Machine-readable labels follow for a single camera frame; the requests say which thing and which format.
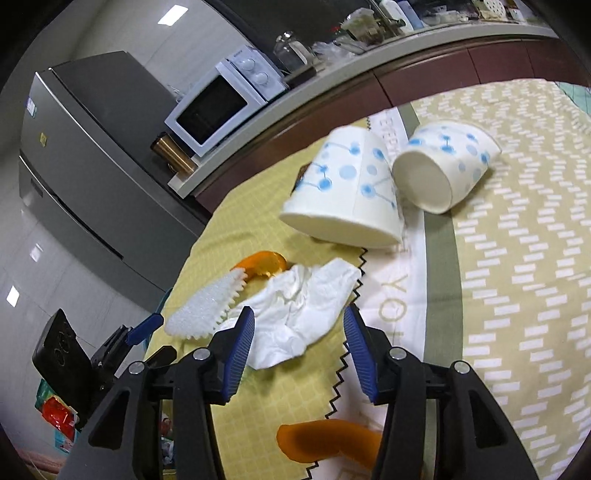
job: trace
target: white silicone brush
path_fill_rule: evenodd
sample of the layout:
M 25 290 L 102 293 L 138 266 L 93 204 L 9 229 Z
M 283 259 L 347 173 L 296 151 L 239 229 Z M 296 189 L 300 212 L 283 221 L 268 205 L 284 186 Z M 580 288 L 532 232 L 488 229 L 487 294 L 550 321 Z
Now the white silicone brush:
M 198 290 L 188 302 L 174 312 L 164 325 L 171 336 L 188 339 L 212 335 L 222 316 L 234 303 L 245 282 L 243 268 L 234 268 L 222 278 Z

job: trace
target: microwave door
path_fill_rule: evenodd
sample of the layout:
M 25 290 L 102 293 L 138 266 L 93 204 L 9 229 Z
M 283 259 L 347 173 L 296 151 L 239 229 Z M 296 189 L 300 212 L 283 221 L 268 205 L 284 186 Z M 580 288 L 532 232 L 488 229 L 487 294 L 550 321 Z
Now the microwave door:
M 166 124 L 201 157 L 265 104 L 248 81 L 224 60 L 191 89 Z

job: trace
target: orange plastic object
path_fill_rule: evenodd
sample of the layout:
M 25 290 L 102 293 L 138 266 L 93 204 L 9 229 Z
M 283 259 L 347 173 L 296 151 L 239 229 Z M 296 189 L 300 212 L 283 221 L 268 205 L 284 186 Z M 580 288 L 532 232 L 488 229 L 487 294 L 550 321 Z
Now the orange plastic object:
M 287 261 L 277 252 L 262 251 L 243 258 L 234 268 L 246 271 L 246 281 L 254 277 L 271 277 L 287 270 Z
M 365 468 L 374 468 L 382 434 L 346 420 L 316 420 L 281 425 L 277 445 L 298 463 L 344 455 Z

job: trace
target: paper cup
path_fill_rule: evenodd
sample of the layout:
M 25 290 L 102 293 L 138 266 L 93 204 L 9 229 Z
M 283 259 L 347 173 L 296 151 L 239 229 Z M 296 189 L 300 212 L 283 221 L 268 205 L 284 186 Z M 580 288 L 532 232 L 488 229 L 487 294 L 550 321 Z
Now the paper cup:
M 401 241 L 396 192 L 383 140 L 361 127 L 333 130 L 279 218 L 312 237 L 355 247 Z
M 474 188 L 501 148 L 484 130 L 453 121 L 422 125 L 394 160 L 400 192 L 430 213 L 447 212 Z

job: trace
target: white tissue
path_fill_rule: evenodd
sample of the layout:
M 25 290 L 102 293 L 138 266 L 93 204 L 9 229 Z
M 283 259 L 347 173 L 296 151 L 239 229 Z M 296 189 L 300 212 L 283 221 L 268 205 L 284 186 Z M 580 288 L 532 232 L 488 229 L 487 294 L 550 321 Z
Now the white tissue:
M 294 265 L 228 312 L 218 330 L 234 327 L 242 308 L 255 313 L 255 335 L 246 364 L 269 368 L 302 355 L 335 324 L 361 278 L 357 267 L 335 258 L 323 267 Z

